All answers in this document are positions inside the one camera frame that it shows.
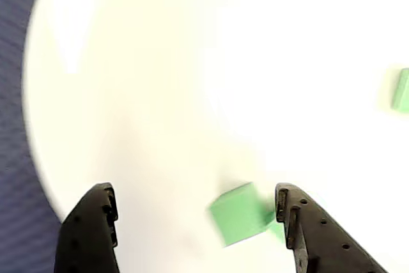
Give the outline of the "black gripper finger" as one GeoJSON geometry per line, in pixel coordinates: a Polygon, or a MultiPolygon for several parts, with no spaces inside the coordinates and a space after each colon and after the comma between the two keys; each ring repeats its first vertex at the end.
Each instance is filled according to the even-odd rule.
{"type": "Polygon", "coordinates": [[[63,221],[54,272],[118,272],[118,210],[110,183],[94,185],[63,221]]]}
{"type": "Polygon", "coordinates": [[[275,187],[276,220],[284,225],[286,247],[297,272],[349,273],[386,270],[301,188],[275,187]]]}

